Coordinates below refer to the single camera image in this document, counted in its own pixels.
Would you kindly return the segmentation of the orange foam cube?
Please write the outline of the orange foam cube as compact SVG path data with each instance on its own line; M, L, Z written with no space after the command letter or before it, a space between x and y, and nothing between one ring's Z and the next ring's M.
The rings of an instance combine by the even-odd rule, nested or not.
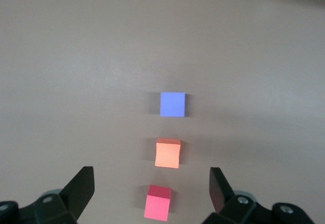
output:
M156 142L155 166L178 169L180 149L180 139L158 138Z

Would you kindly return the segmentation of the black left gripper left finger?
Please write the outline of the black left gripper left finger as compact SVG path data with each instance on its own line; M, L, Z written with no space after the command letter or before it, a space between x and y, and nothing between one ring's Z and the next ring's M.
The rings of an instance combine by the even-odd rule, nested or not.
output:
M63 189L45 192L28 206L1 201L0 224L78 224L94 189L94 169L85 166Z

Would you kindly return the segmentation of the purple foam cube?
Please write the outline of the purple foam cube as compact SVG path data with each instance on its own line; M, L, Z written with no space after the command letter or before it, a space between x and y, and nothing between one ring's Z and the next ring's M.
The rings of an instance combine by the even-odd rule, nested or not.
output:
M184 117L186 93L184 92L161 92L160 93L160 116Z

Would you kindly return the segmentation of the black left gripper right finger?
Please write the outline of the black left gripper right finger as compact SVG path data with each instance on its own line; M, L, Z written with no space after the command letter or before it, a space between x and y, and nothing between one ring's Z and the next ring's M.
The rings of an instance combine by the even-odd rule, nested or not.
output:
M202 224L315 224L294 204L275 203L269 210L247 195L236 194L218 167L210 168L209 194L215 211Z

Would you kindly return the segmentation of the red foam cube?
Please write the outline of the red foam cube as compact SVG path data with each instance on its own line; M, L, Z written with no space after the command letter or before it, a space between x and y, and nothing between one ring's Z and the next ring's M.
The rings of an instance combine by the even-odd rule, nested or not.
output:
M149 185L144 217L160 221L168 221L171 203L171 189L168 187Z

